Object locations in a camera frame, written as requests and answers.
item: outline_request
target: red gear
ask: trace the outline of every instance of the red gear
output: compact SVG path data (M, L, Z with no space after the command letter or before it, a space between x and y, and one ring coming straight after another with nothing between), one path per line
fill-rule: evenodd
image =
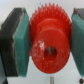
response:
M36 67L55 73L67 63L70 55L71 22L58 5L38 8L30 20L31 56Z

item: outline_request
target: gear teeth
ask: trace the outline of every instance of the gear teeth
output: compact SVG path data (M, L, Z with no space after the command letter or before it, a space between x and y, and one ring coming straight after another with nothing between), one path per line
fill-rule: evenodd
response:
M47 10L47 4L45 4L45 9Z
M55 6L54 3L52 5L51 3L49 3L49 5L42 5L41 8L38 7L38 11L36 10L35 13L32 15L32 18L30 19L30 25L32 25L32 23L38 24L45 18L58 19L60 22L63 23L63 25L71 25L67 13L64 9L62 9L61 6L59 7L58 4Z

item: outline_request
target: red plastic gear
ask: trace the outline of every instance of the red plastic gear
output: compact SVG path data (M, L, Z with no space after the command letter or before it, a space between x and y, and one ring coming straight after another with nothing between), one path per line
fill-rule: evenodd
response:
M31 56L36 67L55 73L67 63L70 55L71 22L58 5L45 4L30 20Z

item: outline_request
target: green block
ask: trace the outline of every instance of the green block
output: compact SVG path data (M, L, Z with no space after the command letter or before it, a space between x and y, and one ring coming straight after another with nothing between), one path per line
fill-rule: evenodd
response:
M71 51L81 76L84 76L84 20L72 15Z
M29 40L29 17L23 9L24 15L13 36L15 57L19 76L26 76L29 60L30 40Z

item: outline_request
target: white background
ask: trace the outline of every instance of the white background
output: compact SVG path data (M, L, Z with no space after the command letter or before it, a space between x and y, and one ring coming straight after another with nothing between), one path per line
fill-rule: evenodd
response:
M62 6L70 19L74 8L84 8L84 0L0 0L0 24L14 7L25 7L29 17L31 17L38 7L49 2ZM10 77L8 82L9 84L50 84L50 76L54 76L54 84L79 84L81 78L70 54L66 66L56 74L40 72L30 57L27 77Z

